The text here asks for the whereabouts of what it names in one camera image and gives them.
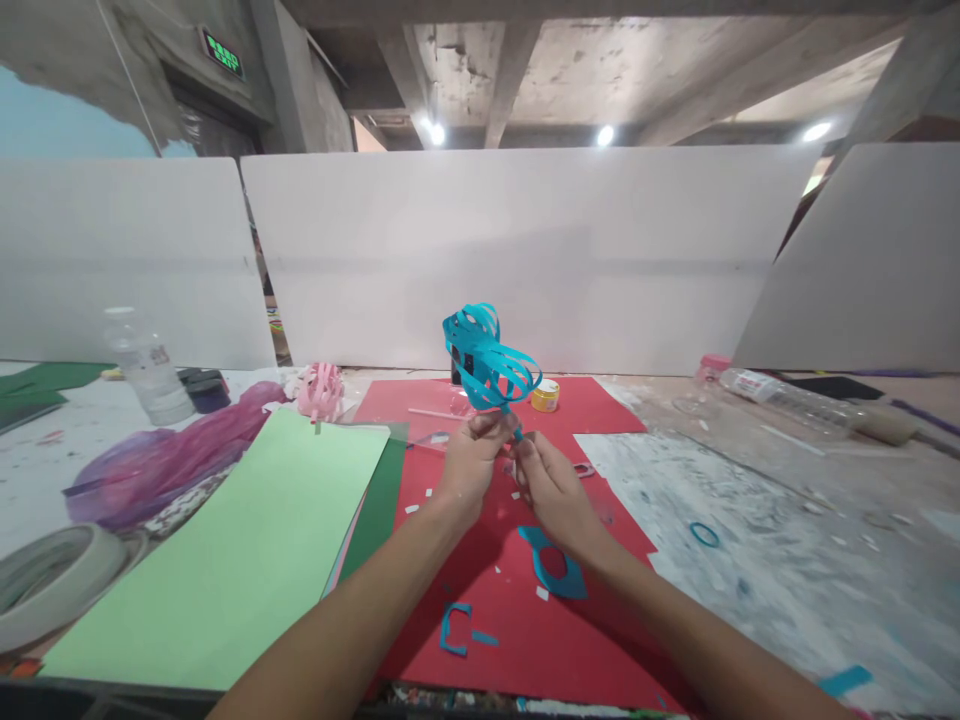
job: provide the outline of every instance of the hand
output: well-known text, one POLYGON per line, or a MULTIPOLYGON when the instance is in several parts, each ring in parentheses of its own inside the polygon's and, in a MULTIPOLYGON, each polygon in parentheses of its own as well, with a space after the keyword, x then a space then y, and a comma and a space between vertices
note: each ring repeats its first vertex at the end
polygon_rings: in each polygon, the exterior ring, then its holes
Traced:
POLYGON ((495 410, 471 418, 450 436, 437 498, 462 508, 471 524, 483 509, 494 460, 519 422, 515 414, 495 410))
POLYGON ((613 540, 590 504, 567 457, 541 433, 530 433, 513 453, 517 482, 532 498, 533 512, 560 548, 578 562, 604 552, 613 540))

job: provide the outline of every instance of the white wall panel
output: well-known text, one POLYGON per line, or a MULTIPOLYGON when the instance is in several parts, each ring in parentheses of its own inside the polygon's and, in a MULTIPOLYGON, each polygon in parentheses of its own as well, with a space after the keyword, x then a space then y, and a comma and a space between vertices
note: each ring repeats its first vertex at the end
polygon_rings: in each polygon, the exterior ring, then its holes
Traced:
POLYGON ((296 364, 444 368, 492 302, 545 370, 692 373, 732 353, 819 148, 248 157, 296 364))
POLYGON ((773 266, 735 361, 960 371, 960 143, 854 147, 773 266))
POLYGON ((110 362, 132 305, 177 365, 276 365, 236 163, 0 161, 0 358, 110 362))

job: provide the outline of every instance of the yellow paint jar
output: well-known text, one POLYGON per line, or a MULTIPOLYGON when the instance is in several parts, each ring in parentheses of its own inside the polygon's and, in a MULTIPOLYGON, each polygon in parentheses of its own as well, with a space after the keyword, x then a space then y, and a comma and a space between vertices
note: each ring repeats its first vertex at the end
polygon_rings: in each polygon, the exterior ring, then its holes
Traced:
POLYGON ((540 383, 540 386, 533 391, 530 396, 530 404, 534 410, 540 412, 553 412, 557 409, 557 403, 560 401, 560 383, 556 380, 547 380, 540 383))

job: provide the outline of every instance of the table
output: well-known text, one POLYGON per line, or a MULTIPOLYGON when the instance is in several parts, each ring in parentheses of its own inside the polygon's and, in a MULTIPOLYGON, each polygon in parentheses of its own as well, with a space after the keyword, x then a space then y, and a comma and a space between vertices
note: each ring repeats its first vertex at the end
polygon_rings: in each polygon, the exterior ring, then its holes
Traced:
MULTIPOLYGON (((0 363, 0 374, 24 367, 0 363)), ((224 375, 234 401, 254 382, 280 380, 277 368, 224 375)), ((447 375, 347 369, 346 397, 362 400, 373 380, 447 375)), ((578 441, 659 548, 651 560, 661 575, 812 678, 868 668, 875 681, 847 696, 855 705, 960 708, 960 461, 915 441, 828 445, 725 393, 714 399, 716 417, 701 424, 672 404, 694 392, 688 378, 596 377, 650 433, 578 441), (694 441, 837 510, 808 512, 794 490, 694 441), (711 527, 721 546, 698 544, 692 522, 711 527)), ((960 422, 960 378, 863 380, 960 422)), ((150 429, 124 383, 98 380, 64 395, 70 402, 60 410, 0 436, 0 555, 69 524, 60 491, 111 445, 150 429), (57 430, 59 442, 38 445, 57 430)))

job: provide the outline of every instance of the red paper piece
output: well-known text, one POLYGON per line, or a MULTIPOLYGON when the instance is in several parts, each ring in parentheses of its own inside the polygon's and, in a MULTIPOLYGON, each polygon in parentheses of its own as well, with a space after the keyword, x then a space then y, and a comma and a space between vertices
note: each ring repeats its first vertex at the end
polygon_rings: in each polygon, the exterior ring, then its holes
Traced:
MULTIPOLYGON (((560 406, 539 413, 514 406, 524 430, 540 430, 572 462, 586 462, 575 433, 645 432, 643 424, 592 378, 558 378, 560 406)), ((465 397, 448 381, 374 382, 356 422, 410 422, 410 439, 452 432, 457 421, 414 415, 409 408, 465 414, 465 397)), ((415 447, 407 452, 395 527, 409 519, 404 508, 422 505, 436 488, 444 458, 415 447)), ((600 475, 584 487, 611 534, 648 565, 656 548, 600 475)), ((406 682, 495 691, 628 708, 685 712, 698 703, 672 662, 640 621, 606 586, 585 573, 588 598, 568 601, 536 594, 530 545, 517 528, 536 525, 527 504, 511 496, 519 488, 498 470, 480 521, 464 536, 438 573, 380 669, 406 682), (473 606, 471 627, 493 635, 499 647, 467 644, 466 658, 440 649, 440 622, 451 602, 473 606)))

